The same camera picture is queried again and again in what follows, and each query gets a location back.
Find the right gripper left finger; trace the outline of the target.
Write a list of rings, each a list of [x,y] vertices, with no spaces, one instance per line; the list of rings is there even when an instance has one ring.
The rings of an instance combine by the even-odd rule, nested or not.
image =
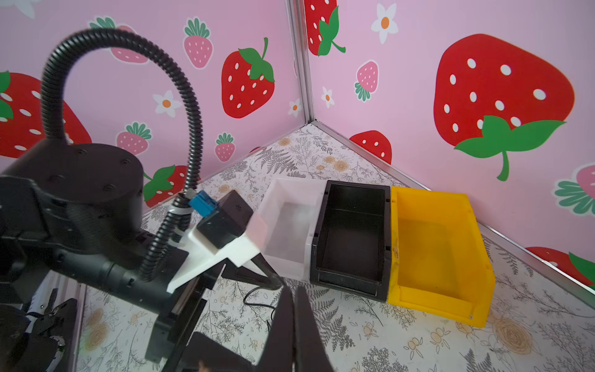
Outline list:
[[[294,303],[291,290],[283,287],[256,371],[293,371],[293,363]]]

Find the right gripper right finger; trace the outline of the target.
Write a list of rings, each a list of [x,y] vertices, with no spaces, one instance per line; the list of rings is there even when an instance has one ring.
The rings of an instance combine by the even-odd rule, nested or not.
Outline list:
[[[298,287],[294,294],[294,354],[296,371],[334,371],[304,287]]]

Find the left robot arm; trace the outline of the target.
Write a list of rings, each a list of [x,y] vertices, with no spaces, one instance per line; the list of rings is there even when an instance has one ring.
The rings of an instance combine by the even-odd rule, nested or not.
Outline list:
[[[130,151],[106,144],[71,144],[64,125],[64,87],[85,54],[112,47],[133,51],[158,65],[184,102],[189,158],[154,234],[141,228],[142,200],[150,190],[143,166]],[[215,201],[198,192],[201,114],[193,88],[174,60],[149,40],[119,29],[85,29],[51,54],[40,92],[43,139],[1,175],[1,369],[67,371],[75,361],[74,314],[67,300],[47,315],[28,313],[29,302],[49,271],[105,291],[156,313],[147,358],[168,371],[251,371],[253,365],[218,345],[195,325],[203,295],[224,274],[235,281],[280,288],[261,255],[250,273],[227,258],[179,287],[170,282],[189,261],[181,239],[192,213],[199,234],[217,252],[248,231],[254,212],[236,192]]]

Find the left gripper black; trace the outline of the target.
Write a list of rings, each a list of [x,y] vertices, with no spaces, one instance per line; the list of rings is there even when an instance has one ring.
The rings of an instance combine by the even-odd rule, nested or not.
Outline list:
[[[221,272],[224,279],[256,285],[266,290],[277,291],[285,286],[284,279],[263,255],[256,255],[241,267],[237,267],[231,260],[226,260],[226,266],[218,263],[173,293],[172,299],[153,325],[146,360],[155,364],[164,362],[165,367],[178,366],[206,307],[207,301],[203,296],[206,291],[214,288]]]

